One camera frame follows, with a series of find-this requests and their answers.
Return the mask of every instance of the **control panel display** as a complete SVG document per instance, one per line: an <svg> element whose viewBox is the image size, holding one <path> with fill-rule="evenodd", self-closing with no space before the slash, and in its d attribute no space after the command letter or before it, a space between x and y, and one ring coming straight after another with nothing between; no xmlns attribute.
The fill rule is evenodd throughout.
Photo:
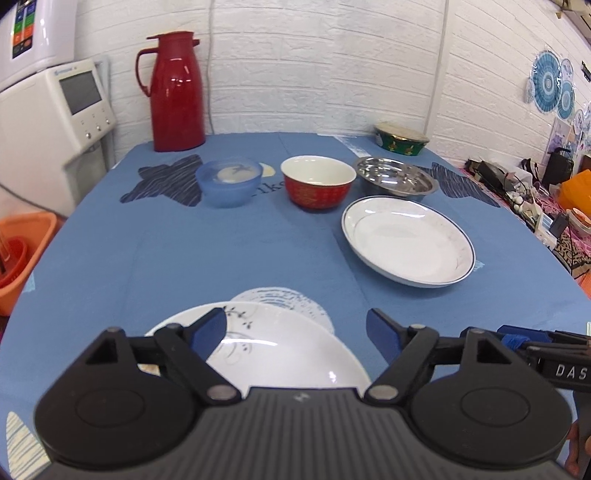
<svg viewBox="0 0 591 480"><path fill-rule="evenodd" d="M83 72L60 80L60 86L72 115L102 100L92 72Z"/></svg>

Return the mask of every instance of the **white plate with black floral pattern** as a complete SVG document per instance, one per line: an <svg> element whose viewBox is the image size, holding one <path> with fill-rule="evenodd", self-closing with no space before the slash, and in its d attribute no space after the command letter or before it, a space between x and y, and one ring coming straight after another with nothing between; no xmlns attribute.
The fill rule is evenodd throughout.
<svg viewBox="0 0 591 480"><path fill-rule="evenodd" d="M190 325L216 307L225 310L228 326L207 363L244 397L250 387L355 387L363 396L369 386L365 369L337 337L302 314L274 305L209 303L171 316L146 335L169 323ZM154 367L142 369L157 373Z"/></svg>

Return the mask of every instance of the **white plate with blue rim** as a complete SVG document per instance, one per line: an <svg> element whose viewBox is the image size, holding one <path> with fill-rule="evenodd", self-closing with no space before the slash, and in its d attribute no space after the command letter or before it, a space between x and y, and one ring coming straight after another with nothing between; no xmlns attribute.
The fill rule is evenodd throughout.
<svg viewBox="0 0 591 480"><path fill-rule="evenodd" d="M409 200L357 200L343 212L341 227L367 266L405 285L446 287L464 280L476 263L474 247L460 227Z"/></svg>

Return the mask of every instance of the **white plate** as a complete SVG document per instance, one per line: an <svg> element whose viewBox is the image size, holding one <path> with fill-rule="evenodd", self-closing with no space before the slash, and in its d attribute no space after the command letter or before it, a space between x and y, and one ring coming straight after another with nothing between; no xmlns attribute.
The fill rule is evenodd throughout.
<svg viewBox="0 0 591 480"><path fill-rule="evenodd" d="M384 196L357 200L343 212L341 226L366 265L406 285L445 287L474 269L476 255L467 235L415 202Z"/></svg>
<svg viewBox="0 0 591 480"><path fill-rule="evenodd" d="M224 308L228 332L207 363L244 397L252 386L284 388L356 387L363 395L371 383L345 345L303 315L274 305L224 301L177 313L168 323L190 325L215 307Z"/></svg>

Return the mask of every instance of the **green tin container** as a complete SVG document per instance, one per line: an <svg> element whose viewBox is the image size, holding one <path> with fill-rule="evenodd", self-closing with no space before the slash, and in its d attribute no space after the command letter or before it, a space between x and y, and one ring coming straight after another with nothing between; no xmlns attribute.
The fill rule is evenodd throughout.
<svg viewBox="0 0 591 480"><path fill-rule="evenodd" d="M375 126L375 141L390 152L415 156L429 142L429 138L410 128L382 122Z"/></svg>

